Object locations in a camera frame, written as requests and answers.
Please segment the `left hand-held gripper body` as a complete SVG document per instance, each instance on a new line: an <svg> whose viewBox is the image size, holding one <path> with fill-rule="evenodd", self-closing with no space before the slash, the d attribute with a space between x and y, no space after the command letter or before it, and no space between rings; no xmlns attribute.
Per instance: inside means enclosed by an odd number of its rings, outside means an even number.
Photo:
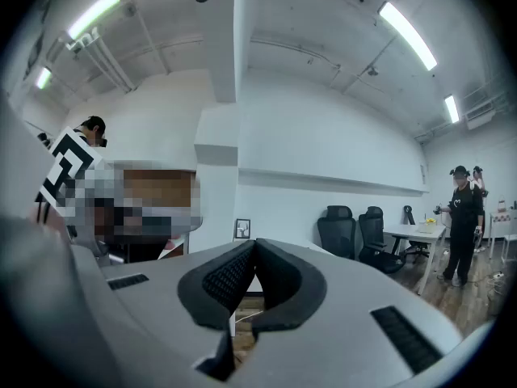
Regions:
<svg viewBox="0 0 517 388"><path fill-rule="evenodd" d="M61 217L76 217L84 214L85 182L102 162L96 148L88 145L79 132L66 127L49 149L54 158L46 176L37 202L53 207Z"/></svg>

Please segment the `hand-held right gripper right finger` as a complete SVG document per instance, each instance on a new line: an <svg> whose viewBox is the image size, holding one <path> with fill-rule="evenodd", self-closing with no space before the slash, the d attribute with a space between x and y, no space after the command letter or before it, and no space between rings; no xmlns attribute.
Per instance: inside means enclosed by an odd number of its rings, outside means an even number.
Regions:
<svg viewBox="0 0 517 388"><path fill-rule="evenodd" d="M300 327L264 332L241 367L244 387L441 387L473 359L491 331L468 337L434 306L365 264L286 242L282 250L316 267L326 296ZM394 307L441 355L413 371L373 312Z"/></svg>

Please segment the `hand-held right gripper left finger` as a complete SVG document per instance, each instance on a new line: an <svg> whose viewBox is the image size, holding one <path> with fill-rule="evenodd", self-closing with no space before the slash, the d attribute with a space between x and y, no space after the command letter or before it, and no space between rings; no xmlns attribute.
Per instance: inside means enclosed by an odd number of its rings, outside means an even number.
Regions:
<svg viewBox="0 0 517 388"><path fill-rule="evenodd" d="M253 387L252 361L235 365L229 319L254 271L254 243L172 259L101 267L72 249L83 303L92 387Z"/></svg>

